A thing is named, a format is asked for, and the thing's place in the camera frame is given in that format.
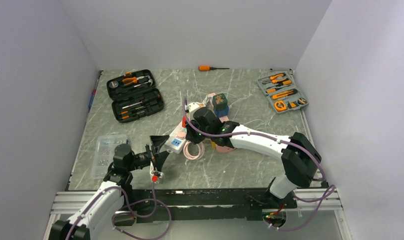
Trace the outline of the pink round plug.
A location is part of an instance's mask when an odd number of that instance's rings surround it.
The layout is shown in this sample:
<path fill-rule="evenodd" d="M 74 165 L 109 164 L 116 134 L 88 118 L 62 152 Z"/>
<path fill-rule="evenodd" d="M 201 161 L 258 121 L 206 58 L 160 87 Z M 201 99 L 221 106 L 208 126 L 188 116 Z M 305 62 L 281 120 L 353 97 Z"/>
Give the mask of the pink round plug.
<path fill-rule="evenodd" d="M 177 133 L 177 138 L 178 139 L 185 139 L 186 138 L 186 132 L 185 131 L 179 131 L 178 133 Z"/>

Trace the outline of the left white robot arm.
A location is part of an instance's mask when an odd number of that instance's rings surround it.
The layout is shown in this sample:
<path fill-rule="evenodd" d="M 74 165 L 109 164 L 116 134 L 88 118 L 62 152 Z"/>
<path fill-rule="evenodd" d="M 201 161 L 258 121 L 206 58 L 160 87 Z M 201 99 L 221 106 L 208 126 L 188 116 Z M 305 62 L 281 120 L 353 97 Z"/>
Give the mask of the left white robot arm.
<path fill-rule="evenodd" d="M 145 151 L 135 153 L 131 145 L 119 144 L 114 149 L 113 161 L 107 169 L 103 181 L 96 193 L 68 220 L 57 220 L 52 224 L 48 238 L 50 240 L 91 240 L 100 233 L 100 226 L 114 218 L 118 210 L 129 210 L 134 217 L 140 215 L 132 209 L 143 202 L 155 205 L 165 203 L 158 200 L 156 194 L 152 198 L 136 200 L 131 182 L 132 171 L 149 168 L 151 185 L 163 181 L 162 167 L 169 155 L 161 148 L 169 139 L 168 135 L 150 136 L 150 144 Z"/>

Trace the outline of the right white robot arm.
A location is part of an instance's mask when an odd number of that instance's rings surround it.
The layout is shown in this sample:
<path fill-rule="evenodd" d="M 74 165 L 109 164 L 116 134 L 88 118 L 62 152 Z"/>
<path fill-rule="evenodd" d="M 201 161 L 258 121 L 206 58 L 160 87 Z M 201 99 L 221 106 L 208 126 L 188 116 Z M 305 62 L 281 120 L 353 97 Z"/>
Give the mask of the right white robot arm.
<path fill-rule="evenodd" d="M 218 147 L 246 149 L 281 159 L 285 172 L 271 180 L 265 193 L 265 201 L 272 208 L 282 204 L 296 188 L 307 188 L 313 181 L 323 181 L 322 177 L 315 177 L 320 170 L 321 156 L 300 132 L 292 136 L 274 135 L 238 122 L 222 122 L 206 107 L 194 111 L 183 107 L 183 113 L 187 138 L 193 143 L 210 139 Z"/>

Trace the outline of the grey plastic tool case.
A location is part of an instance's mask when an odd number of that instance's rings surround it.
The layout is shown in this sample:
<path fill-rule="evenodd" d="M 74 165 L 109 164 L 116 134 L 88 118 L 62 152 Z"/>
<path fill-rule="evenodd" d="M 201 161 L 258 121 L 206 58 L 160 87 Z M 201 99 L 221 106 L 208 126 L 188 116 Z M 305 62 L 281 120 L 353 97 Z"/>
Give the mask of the grey plastic tool case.
<path fill-rule="evenodd" d="M 257 79 L 256 84 L 278 114 L 300 110 L 309 104 L 302 90 L 296 87 L 291 70 L 274 70 L 271 75 Z"/>

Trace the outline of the black plastic tool case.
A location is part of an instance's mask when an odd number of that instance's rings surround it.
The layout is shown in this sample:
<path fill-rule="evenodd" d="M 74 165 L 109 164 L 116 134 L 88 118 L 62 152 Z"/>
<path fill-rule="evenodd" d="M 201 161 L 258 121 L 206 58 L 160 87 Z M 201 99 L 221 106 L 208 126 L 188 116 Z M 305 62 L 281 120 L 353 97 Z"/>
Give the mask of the black plastic tool case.
<path fill-rule="evenodd" d="M 134 122 L 164 109 L 163 97 L 148 69 L 126 72 L 109 80 L 106 86 L 119 123 Z"/>

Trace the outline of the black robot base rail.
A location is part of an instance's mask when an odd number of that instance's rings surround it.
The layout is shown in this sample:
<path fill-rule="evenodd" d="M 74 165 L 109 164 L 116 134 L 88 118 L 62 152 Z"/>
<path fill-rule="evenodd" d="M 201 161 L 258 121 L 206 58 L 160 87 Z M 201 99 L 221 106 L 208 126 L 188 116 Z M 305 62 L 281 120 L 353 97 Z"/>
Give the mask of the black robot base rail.
<path fill-rule="evenodd" d="M 263 215 L 278 209 L 295 209 L 297 203 L 292 195 L 283 200 L 266 198 L 265 188 L 201 188 L 157 189 L 156 198 L 167 206 L 149 202 L 152 191 L 135 189 L 129 201 L 140 201 L 133 207 L 140 217 L 138 223 L 154 221 L 223 220 L 246 219 L 260 221 Z"/>

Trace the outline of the white multicolour power strip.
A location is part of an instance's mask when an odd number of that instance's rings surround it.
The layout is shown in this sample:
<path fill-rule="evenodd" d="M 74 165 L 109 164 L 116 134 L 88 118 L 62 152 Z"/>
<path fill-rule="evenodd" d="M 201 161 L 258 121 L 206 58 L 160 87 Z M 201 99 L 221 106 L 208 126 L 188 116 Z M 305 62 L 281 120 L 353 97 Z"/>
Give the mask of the white multicolour power strip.
<path fill-rule="evenodd" d="M 182 127 L 182 122 L 180 122 L 175 127 L 175 129 L 170 133 L 169 139 L 164 144 L 165 149 L 169 153 L 176 153 L 176 154 L 181 153 L 184 148 L 185 143 L 187 142 L 186 138 L 183 140 L 177 138 L 177 133 L 179 131 L 185 131 L 187 133 L 187 129 Z"/>

